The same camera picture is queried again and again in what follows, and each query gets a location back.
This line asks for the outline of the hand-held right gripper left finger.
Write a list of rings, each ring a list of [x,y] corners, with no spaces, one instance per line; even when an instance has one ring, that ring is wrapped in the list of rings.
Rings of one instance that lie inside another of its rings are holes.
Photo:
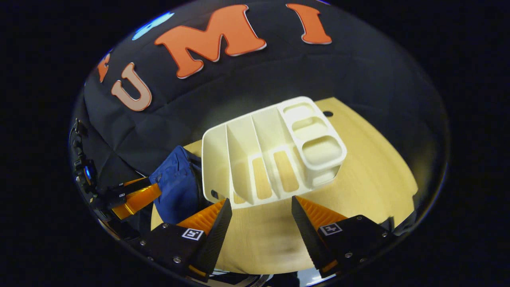
[[[162,223],[138,240],[138,252],[181,277],[207,282],[213,273],[232,217],[229,199],[186,218]]]

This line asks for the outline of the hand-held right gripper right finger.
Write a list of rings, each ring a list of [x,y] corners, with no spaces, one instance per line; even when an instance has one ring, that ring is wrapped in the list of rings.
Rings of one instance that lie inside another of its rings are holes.
[[[362,214],[346,217],[300,196],[292,197],[291,212],[322,278],[353,273],[397,241],[393,232]]]

